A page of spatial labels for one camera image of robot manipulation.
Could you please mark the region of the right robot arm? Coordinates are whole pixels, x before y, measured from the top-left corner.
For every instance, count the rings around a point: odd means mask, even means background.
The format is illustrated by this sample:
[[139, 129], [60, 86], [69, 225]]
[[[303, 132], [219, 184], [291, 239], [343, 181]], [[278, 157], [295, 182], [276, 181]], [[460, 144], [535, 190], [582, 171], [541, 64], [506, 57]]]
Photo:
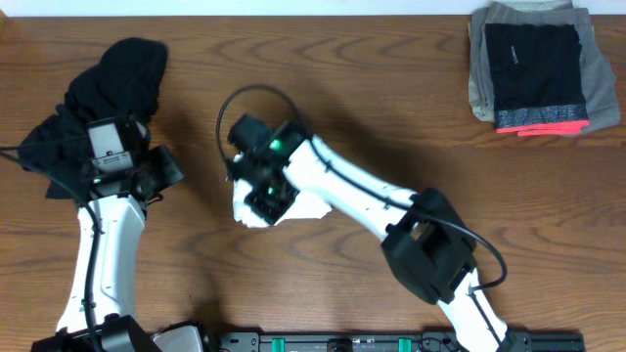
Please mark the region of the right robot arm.
[[478, 245], [504, 260], [467, 228], [440, 192], [401, 188], [345, 160], [299, 123], [276, 130], [243, 115], [227, 140], [238, 155], [227, 161], [237, 221], [250, 228], [285, 220], [320, 219], [336, 208], [380, 241], [395, 279], [422, 301], [437, 305], [468, 351], [507, 351], [506, 323], [484, 292], [473, 253]]

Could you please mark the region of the white t-shirt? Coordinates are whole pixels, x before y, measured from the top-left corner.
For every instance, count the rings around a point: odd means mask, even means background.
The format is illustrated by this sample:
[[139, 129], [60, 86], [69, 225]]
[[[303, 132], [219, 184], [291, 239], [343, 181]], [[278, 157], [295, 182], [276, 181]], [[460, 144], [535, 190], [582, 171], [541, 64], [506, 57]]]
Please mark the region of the white t-shirt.
[[244, 154], [240, 153], [232, 158], [227, 159], [228, 179], [233, 182], [233, 212], [234, 219], [241, 222], [249, 228], [267, 228], [273, 227], [285, 220], [295, 219], [321, 219], [332, 210], [332, 207], [324, 202], [320, 197], [310, 192], [298, 191], [294, 204], [289, 208], [287, 213], [275, 225], [269, 225], [258, 215], [255, 215], [251, 208], [244, 203], [244, 197], [251, 190], [251, 185], [247, 181], [234, 181], [229, 176], [228, 162], [230, 159], [239, 160], [244, 155], [249, 155], [254, 159], [259, 159], [266, 163], [276, 165], [279, 171], [283, 173], [284, 167], [289, 165], [288, 158], [284, 155], [268, 152], [267, 154]]

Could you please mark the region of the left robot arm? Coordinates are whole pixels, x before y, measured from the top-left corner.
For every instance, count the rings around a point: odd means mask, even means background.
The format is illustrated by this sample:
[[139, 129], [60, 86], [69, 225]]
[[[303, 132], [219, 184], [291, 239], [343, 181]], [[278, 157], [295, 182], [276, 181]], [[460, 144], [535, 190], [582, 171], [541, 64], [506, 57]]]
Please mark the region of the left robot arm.
[[34, 351], [202, 351], [193, 323], [147, 332], [136, 320], [136, 256], [150, 203], [183, 178], [165, 146], [150, 148], [148, 126], [132, 115], [86, 126], [92, 157], [88, 195], [78, 205], [80, 244], [66, 309]]

